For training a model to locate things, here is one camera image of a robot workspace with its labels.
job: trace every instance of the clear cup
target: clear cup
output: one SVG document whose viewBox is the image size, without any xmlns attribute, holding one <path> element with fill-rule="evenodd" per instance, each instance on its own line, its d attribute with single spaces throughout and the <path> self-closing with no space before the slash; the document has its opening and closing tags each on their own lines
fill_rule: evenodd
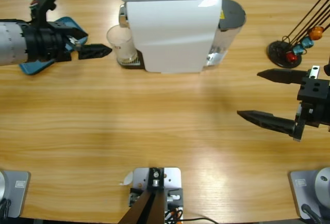
<svg viewBox="0 0 330 224">
<path fill-rule="evenodd" d="M 107 40 L 119 63 L 131 63 L 138 58 L 129 28 L 119 25 L 111 27 L 107 32 Z"/>
</svg>

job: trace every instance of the red ball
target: red ball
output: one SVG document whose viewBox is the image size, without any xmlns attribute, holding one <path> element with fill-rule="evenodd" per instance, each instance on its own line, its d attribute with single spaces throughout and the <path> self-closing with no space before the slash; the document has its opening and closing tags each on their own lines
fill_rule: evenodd
<svg viewBox="0 0 330 224">
<path fill-rule="evenodd" d="M 294 63 L 298 60 L 298 57 L 297 55 L 295 55 L 293 52 L 291 51 L 288 51 L 286 53 L 286 58 L 287 58 L 287 61 L 290 62 L 290 63 Z"/>
</svg>

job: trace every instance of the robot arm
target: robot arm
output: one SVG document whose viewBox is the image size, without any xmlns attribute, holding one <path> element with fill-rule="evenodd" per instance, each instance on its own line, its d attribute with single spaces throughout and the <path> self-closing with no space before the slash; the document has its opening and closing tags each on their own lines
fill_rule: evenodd
<svg viewBox="0 0 330 224">
<path fill-rule="evenodd" d="M 259 111 L 237 113 L 262 128 L 288 134 L 294 140 L 300 141 L 305 125 L 317 128 L 320 124 L 330 125 L 330 81 L 318 79 L 319 70 L 319 66 L 313 66 L 307 72 L 272 69 L 258 73 L 258 76 L 274 82 L 300 84 L 297 100 L 301 102 L 295 120 L 275 117 L 273 114 Z"/>
<path fill-rule="evenodd" d="M 62 23 L 47 22 L 46 13 L 54 10 L 55 0 L 33 0 L 31 21 L 0 20 L 0 65 L 35 62 L 70 61 L 70 44 L 78 51 L 79 59 L 100 58 L 112 50 L 103 44 L 80 45 L 78 40 L 88 34 Z"/>
</svg>

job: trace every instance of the coffee machine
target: coffee machine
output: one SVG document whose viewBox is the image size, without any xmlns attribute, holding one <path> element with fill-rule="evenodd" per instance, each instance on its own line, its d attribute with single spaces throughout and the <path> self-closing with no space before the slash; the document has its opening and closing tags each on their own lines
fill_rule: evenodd
<svg viewBox="0 0 330 224">
<path fill-rule="evenodd" d="M 205 66 L 222 0 L 122 0 L 119 24 L 131 30 L 138 59 L 121 63 L 148 72 L 192 73 Z"/>
</svg>

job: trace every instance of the table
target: table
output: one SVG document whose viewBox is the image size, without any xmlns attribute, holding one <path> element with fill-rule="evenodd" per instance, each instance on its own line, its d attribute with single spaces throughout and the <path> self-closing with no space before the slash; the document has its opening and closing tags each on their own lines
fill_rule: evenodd
<svg viewBox="0 0 330 224">
<path fill-rule="evenodd" d="M 0 19 L 29 20 L 31 0 L 2 0 Z M 200 74 L 120 68 L 114 55 L 57 63 L 35 76 L 0 67 L 0 166 L 31 172 L 24 217 L 117 222 L 136 167 L 182 170 L 185 216 L 219 222 L 297 218 L 288 173 L 330 165 L 327 128 L 301 143 L 236 114 L 294 118 L 297 85 L 256 74 L 274 68 L 269 43 L 288 34 L 316 0 L 235 0 L 247 22 L 218 67 Z M 105 43 L 120 0 L 57 0 L 50 21 L 71 16 Z M 330 33 L 299 70 L 328 61 Z"/>
</svg>

